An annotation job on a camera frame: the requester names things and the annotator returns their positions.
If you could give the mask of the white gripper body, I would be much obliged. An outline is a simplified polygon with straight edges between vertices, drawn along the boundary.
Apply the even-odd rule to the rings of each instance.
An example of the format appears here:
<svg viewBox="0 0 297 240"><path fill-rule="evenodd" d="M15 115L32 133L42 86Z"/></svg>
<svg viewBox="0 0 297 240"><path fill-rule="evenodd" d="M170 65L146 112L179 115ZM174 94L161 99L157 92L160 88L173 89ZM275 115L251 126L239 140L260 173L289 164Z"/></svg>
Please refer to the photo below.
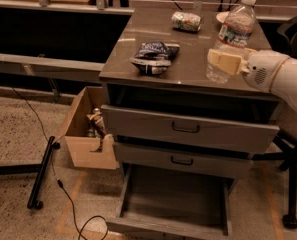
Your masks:
<svg viewBox="0 0 297 240"><path fill-rule="evenodd" d="M242 73L243 79L250 87L269 93L274 76L288 59L288 55L272 50L252 53Z"/></svg>

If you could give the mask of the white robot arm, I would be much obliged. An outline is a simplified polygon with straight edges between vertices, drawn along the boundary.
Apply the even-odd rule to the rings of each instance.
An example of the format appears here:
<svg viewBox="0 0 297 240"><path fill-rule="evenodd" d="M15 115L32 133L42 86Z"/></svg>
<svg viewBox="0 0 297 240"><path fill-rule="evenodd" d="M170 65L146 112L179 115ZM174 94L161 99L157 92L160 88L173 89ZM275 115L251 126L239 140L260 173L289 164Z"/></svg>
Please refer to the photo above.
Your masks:
<svg viewBox="0 0 297 240"><path fill-rule="evenodd" d="M207 60L230 76L241 74L250 87L278 96L297 113L297 59L273 50L245 52L242 56L210 49Z"/></svg>

